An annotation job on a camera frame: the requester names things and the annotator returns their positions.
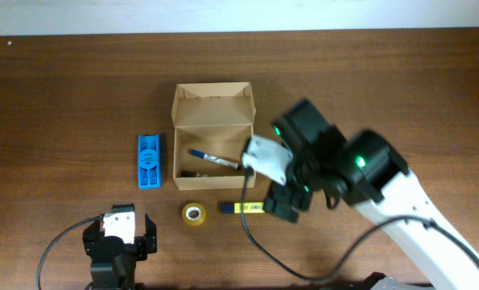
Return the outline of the yellow highlighter with dark cap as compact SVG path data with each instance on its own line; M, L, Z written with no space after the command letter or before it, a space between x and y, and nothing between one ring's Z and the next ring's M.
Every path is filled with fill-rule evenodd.
M220 205L221 213L264 213L262 202L234 202L234 203L222 203Z

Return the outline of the blue whiteboard marker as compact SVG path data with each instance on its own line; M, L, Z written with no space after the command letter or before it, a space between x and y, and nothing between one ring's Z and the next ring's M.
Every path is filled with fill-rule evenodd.
M242 169L242 166L239 163L234 163L232 161L228 161L226 159L222 159L218 156L210 155L210 154L204 153L202 151L190 149L189 154L193 155L195 157L198 157L200 159L207 160L207 161L213 162L215 164L219 164L221 166L225 166L227 168L232 168L232 169L237 170L237 171Z

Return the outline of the black whiteboard marker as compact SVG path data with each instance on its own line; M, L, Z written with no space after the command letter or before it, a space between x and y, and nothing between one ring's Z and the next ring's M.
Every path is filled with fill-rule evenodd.
M180 172L180 176L181 177L208 177L208 175L205 175L205 174L200 174L200 173L197 173L197 172L190 172L190 171L185 171L185 170L182 170Z

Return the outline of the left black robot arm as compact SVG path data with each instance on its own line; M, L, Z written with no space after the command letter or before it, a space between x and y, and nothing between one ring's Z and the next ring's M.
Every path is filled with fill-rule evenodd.
M135 234L134 204L113 205L88 226L82 241L91 258L91 289L145 290L135 280L137 263L157 251L156 224L145 216L145 234Z

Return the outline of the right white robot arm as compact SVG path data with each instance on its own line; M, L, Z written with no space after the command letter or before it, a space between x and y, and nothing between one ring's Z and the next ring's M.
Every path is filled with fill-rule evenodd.
M271 183L264 209L297 222L312 194L328 209L355 208L407 254L436 289L479 289L479 254L433 205L406 160L380 134L346 139L308 100L272 126L293 155L282 184Z

